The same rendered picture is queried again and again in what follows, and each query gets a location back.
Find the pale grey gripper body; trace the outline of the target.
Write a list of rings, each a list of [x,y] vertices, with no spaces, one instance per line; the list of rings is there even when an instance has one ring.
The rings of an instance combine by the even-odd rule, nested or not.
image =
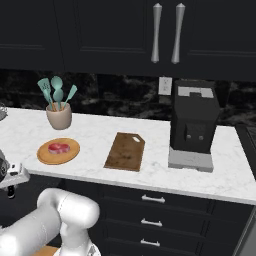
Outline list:
[[[17,184],[28,182],[30,174],[27,172],[21,172],[17,175],[11,176],[7,174],[6,177],[0,182],[0,189],[8,188]]]

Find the round wooden plate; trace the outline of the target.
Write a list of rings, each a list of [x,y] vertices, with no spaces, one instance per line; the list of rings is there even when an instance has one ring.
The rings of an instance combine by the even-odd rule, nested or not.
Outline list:
[[[44,143],[37,151],[37,158],[47,165],[66,163],[77,156],[79,143],[70,138],[57,138]]]

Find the red raw meat steak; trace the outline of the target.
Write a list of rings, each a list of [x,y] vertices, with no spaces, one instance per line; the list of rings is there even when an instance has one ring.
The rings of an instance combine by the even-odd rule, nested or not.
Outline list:
[[[48,146],[48,151],[51,154],[67,153],[69,150],[70,150],[70,146],[68,144],[63,144],[63,143],[52,143]]]

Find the brown wooden cutting board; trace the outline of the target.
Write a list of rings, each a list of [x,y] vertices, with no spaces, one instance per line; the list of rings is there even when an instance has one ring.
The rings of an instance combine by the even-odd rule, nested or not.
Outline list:
[[[144,146],[145,141],[140,135],[118,132],[104,167],[139,172]]]

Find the black base cupboard door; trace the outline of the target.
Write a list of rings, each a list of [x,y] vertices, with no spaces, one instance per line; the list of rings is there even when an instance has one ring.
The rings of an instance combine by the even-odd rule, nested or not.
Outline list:
[[[96,183],[62,179],[59,187],[63,190],[86,196],[93,201],[100,203],[99,185]]]

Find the beige utensil pot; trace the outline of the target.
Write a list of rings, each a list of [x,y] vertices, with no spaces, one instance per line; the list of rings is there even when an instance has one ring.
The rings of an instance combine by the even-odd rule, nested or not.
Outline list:
[[[46,115],[50,125],[56,130],[64,130],[70,127],[72,122],[72,110],[69,103],[61,103],[61,111],[53,111],[46,107]]]

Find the teal slotted spatula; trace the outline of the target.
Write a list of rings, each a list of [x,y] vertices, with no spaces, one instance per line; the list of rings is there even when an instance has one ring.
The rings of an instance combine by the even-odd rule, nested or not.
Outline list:
[[[44,95],[45,99],[49,103],[50,109],[52,111],[55,111],[55,107],[53,105],[53,102],[52,102],[52,99],[51,99],[51,96],[50,96],[51,88],[50,88],[49,79],[48,78],[43,78],[43,79],[39,80],[37,82],[37,84],[40,87],[41,91],[43,92],[43,95]]]

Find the teal spoon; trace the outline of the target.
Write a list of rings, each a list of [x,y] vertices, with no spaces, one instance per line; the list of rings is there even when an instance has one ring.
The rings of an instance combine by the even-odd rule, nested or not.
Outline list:
[[[61,110],[61,101],[63,99],[63,82],[58,76],[54,76],[51,79],[51,85],[54,88],[53,99],[58,103],[58,110]]]

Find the teal narrow spatula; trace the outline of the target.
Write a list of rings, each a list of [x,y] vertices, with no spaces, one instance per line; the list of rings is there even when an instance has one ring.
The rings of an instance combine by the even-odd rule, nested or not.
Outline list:
[[[67,102],[72,99],[72,97],[74,96],[76,91],[77,91],[77,86],[76,85],[72,85],[72,87],[71,87],[71,89],[70,89],[70,91],[68,93],[68,96],[66,98],[66,101],[64,102],[63,110],[65,109],[65,106],[66,106]]]

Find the black coffee machine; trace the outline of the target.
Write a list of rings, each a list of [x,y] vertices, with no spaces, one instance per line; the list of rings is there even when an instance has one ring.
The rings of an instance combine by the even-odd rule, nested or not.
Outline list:
[[[214,84],[179,80],[171,96],[168,167],[212,173],[211,146],[220,114]]]

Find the black hob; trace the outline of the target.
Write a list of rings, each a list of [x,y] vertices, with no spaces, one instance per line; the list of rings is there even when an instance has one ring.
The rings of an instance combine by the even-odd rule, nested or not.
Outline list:
[[[253,141],[250,138],[250,135],[245,125],[238,124],[235,126],[235,129],[244,153],[246,155],[252,174],[254,176],[254,179],[256,181],[256,147],[253,145]]]

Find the grey oven front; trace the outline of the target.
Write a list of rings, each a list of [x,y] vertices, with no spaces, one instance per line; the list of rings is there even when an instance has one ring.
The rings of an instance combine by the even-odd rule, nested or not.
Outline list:
[[[253,208],[233,256],[256,256],[256,206]]]

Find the black wall cupboard door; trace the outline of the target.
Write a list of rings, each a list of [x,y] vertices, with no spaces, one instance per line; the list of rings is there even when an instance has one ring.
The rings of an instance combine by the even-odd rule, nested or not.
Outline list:
[[[256,0],[167,0],[169,41],[185,6],[179,62],[168,70],[188,79],[256,81]]]
[[[54,0],[0,0],[0,68],[64,70]]]
[[[71,72],[158,76],[151,61],[159,0],[64,0],[63,54]]]

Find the white wall outlet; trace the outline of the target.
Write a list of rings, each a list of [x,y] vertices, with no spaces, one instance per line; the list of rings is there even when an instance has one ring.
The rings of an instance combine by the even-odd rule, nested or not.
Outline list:
[[[168,96],[171,94],[172,78],[171,77],[160,77],[158,94]]]

